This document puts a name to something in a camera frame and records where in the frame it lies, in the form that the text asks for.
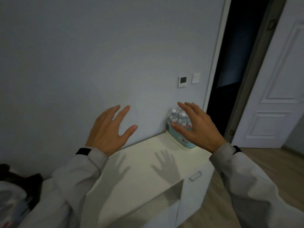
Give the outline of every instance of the door hinge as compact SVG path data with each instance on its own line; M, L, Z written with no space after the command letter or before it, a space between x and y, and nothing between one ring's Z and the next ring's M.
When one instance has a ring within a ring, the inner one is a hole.
M268 27L267 30L275 30L275 28L277 27L278 24L278 20L277 19L272 19L269 23L268 23Z

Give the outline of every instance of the forearm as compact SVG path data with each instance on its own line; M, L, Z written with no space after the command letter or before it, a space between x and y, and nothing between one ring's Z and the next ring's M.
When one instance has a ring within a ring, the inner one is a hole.
M21 223L21 228L66 228L71 215L78 220L86 193L100 176L108 157L96 148L77 154L66 166L54 171L55 188Z
M300 227L304 214L286 204L277 186L244 153L235 153L229 143L210 157L231 196L242 227Z

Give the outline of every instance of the black velcro strap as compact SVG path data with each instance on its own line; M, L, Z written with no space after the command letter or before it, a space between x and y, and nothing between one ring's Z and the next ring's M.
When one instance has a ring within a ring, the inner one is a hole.
M80 148L76 154L82 154L88 156L90 151L91 151L90 148Z
M233 154L236 154L238 152L242 152L241 149L237 146L233 146L235 148L235 152Z

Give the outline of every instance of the light blue basket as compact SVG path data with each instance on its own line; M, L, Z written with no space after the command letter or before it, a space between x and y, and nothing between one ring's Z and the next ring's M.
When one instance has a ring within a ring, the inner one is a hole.
M177 140L180 144L182 144L184 147L186 147L188 149L192 149L192 148L196 147L196 145L194 145L193 143L188 141L183 135L181 135L179 132L177 132L175 129L173 129L171 127L169 120L167 121L167 123L169 125L169 134L173 138L175 138L175 140Z

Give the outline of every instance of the baseboard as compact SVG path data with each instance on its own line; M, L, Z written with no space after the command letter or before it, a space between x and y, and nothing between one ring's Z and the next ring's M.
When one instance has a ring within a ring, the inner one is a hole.
M298 151L296 151L296 150L294 150L292 148L289 148L288 146L282 146L282 149L284 149L284 150L286 150L286 151L288 151L290 153L293 153L293 154L295 154L295 155L297 155L297 156L299 156L301 158L304 158L304 154L302 154L302 153L300 153L300 152L298 152Z

